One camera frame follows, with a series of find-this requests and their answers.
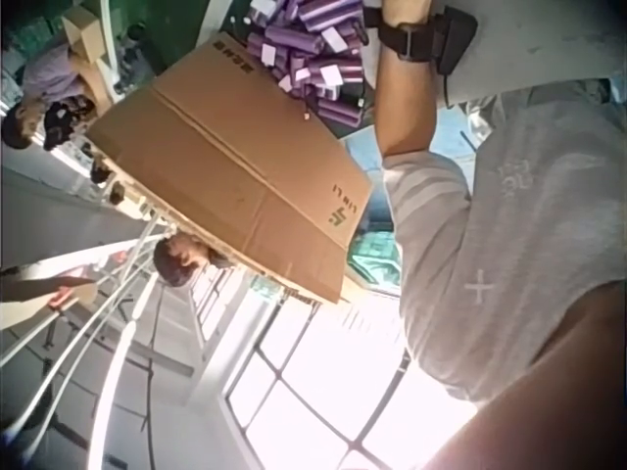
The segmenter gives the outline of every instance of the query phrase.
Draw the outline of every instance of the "white t-shirt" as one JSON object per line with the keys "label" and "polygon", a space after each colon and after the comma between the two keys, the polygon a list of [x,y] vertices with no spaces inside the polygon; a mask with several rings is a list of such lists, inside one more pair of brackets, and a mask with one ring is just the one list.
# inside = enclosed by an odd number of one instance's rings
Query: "white t-shirt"
{"label": "white t-shirt", "polygon": [[494,398],[579,297],[627,277],[625,109],[524,101],[478,150],[472,198],[444,157],[384,161],[408,346],[463,400]]}

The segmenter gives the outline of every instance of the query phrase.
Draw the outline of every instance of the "white label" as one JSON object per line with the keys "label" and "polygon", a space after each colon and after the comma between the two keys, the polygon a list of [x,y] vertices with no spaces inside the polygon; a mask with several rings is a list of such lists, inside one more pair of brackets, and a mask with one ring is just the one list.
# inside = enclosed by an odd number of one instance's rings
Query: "white label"
{"label": "white label", "polygon": [[312,73],[307,67],[305,67],[304,69],[296,70],[294,73],[294,81],[301,81],[305,78],[309,78],[310,76],[312,76]]}
{"label": "white label", "polygon": [[269,18],[276,9],[276,3],[272,0],[253,0],[251,2],[251,7],[259,12],[262,12],[267,18]]}
{"label": "white label", "polygon": [[283,78],[281,78],[278,82],[278,86],[285,93],[289,93],[290,91],[292,91],[292,79],[290,78],[290,75],[285,75]]}
{"label": "white label", "polygon": [[265,66],[272,67],[275,59],[276,48],[274,46],[270,46],[269,44],[264,44],[262,46],[262,63]]}
{"label": "white label", "polygon": [[326,41],[326,43],[331,46],[333,52],[343,52],[349,48],[349,45],[346,43],[344,38],[337,32],[333,26],[325,29],[322,32],[322,37]]}
{"label": "white label", "polygon": [[324,78],[326,86],[339,86],[344,83],[340,68],[337,66],[321,67],[320,73],[322,74],[322,78]]}

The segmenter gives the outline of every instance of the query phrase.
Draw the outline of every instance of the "shirt logo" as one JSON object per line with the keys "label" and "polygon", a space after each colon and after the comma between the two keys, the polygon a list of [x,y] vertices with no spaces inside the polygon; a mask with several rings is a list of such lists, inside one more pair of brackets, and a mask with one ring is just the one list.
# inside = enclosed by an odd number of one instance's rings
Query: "shirt logo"
{"label": "shirt logo", "polygon": [[506,198],[511,198],[516,192],[529,189],[533,185],[533,175],[527,160],[499,166],[499,176]]}

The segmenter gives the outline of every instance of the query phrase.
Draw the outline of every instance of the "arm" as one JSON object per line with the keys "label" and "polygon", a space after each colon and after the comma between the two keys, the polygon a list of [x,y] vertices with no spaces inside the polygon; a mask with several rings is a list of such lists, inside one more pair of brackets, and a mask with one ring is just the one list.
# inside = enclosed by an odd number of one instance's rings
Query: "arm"
{"label": "arm", "polygon": [[625,283],[586,298],[583,319],[423,470],[626,468]]}
{"label": "arm", "polygon": [[73,70],[79,75],[83,94],[96,105],[98,116],[103,115],[112,106],[112,101],[98,67],[95,64],[86,63],[76,54],[70,55],[70,62]]}
{"label": "arm", "polygon": [[[383,19],[392,26],[426,23],[431,0],[383,0]],[[401,61],[381,46],[374,130],[381,155],[427,150],[436,124],[436,92],[429,64]]]}

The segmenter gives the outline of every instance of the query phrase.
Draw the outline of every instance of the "cardboard box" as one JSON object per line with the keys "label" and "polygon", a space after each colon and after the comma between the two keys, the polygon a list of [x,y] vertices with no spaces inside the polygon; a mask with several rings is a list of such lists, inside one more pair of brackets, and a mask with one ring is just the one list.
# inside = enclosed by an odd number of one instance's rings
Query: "cardboard box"
{"label": "cardboard box", "polygon": [[102,25],[93,13],[75,6],[66,11],[62,22],[70,46],[80,58],[93,64],[105,55],[107,49]]}
{"label": "cardboard box", "polygon": [[181,228],[283,284],[340,299],[370,182],[226,34],[95,122],[87,136]]}

